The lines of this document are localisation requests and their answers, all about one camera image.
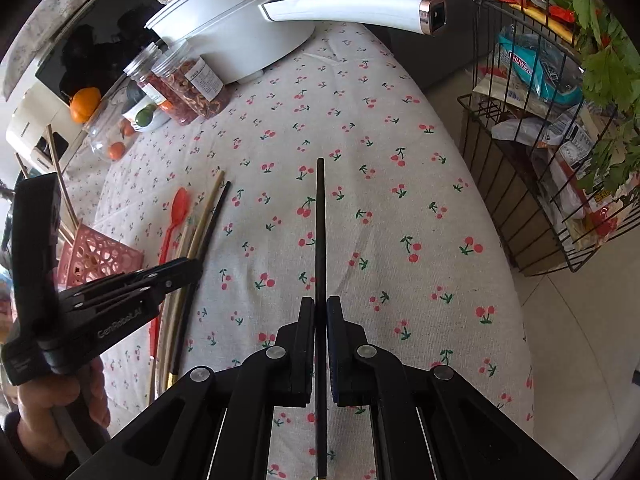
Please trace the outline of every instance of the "red spoon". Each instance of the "red spoon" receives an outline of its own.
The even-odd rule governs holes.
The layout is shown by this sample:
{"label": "red spoon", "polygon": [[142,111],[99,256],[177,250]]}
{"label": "red spoon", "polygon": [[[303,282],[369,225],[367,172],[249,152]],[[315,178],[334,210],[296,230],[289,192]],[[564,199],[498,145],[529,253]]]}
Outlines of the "red spoon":
{"label": "red spoon", "polygon": [[[164,234],[164,241],[162,242],[162,249],[160,250],[160,265],[166,263],[166,255],[169,252],[169,243],[171,243],[171,237],[174,229],[177,228],[184,219],[187,218],[189,212],[189,193],[187,190],[181,187],[174,196],[174,202],[171,204],[171,225]],[[156,357],[158,351],[158,333],[160,331],[160,322],[157,317],[151,320],[149,326],[149,354],[151,357]]]}
{"label": "red spoon", "polygon": [[164,234],[162,242],[162,250],[160,251],[160,265],[166,263],[166,254],[169,252],[169,243],[171,243],[171,235],[184,219],[187,218],[189,212],[189,193],[181,187],[174,196],[174,202],[171,204],[171,225]]}

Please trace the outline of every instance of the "white appliance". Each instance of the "white appliance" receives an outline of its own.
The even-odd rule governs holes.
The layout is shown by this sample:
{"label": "white appliance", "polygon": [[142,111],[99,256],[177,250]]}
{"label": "white appliance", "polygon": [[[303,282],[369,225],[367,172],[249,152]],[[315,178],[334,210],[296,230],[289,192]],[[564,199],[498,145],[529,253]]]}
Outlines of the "white appliance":
{"label": "white appliance", "polygon": [[224,83],[249,80],[311,36],[316,20],[433,34],[444,0],[174,0],[147,23],[169,45],[189,40]]}
{"label": "white appliance", "polygon": [[64,171],[86,132],[82,130],[82,124],[71,119],[68,106],[43,83],[36,81],[12,114],[6,140],[28,166],[40,173],[55,171],[44,138],[47,124],[51,124],[60,168]]}

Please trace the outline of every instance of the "white handle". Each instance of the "white handle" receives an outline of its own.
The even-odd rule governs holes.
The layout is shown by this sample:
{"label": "white handle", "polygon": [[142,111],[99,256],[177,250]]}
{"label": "white handle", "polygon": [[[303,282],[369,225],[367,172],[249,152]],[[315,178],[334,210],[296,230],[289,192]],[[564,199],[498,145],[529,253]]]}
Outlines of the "white handle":
{"label": "white handle", "polygon": [[356,22],[431,34],[430,7],[436,3],[444,0],[279,0],[263,4],[262,10],[273,22]]}

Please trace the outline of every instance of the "rose gold trim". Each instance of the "rose gold trim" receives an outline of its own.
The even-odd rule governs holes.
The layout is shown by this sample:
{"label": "rose gold trim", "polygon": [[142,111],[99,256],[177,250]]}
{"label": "rose gold trim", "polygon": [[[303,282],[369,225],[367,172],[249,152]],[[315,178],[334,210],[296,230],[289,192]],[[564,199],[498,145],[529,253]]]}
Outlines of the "rose gold trim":
{"label": "rose gold trim", "polygon": [[430,21],[430,7],[434,4],[444,4],[444,23],[447,24],[447,2],[445,0],[421,0],[420,1],[420,30],[423,34],[434,34],[434,31],[431,30],[431,21]]}

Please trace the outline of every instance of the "silver screw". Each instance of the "silver screw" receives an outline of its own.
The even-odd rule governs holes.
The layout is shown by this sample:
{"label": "silver screw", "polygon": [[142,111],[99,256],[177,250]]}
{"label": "silver screw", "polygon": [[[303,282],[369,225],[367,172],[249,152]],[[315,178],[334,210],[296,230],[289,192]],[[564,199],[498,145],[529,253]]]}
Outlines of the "silver screw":
{"label": "silver screw", "polygon": [[364,357],[365,359],[371,359],[378,351],[371,345],[362,345],[358,346],[356,350],[360,357]]}
{"label": "silver screw", "polygon": [[433,369],[433,375],[441,381],[448,381],[449,379],[453,379],[453,368],[448,367],[447,365],[436,366]]}
{"label": "silver screw", "polygon": [[206,368],[196,368],[195,370],[191,371],[189,377],[192,381],[201,383],[202,381],[206,381],[207,379],[209,379],[209,375],[209,370],[207,370]]}
{"label": "silver screw", "polygon": [[266,354],[269,359],[281,359],[287,351],[282,346],[272,346],[267,348]]}

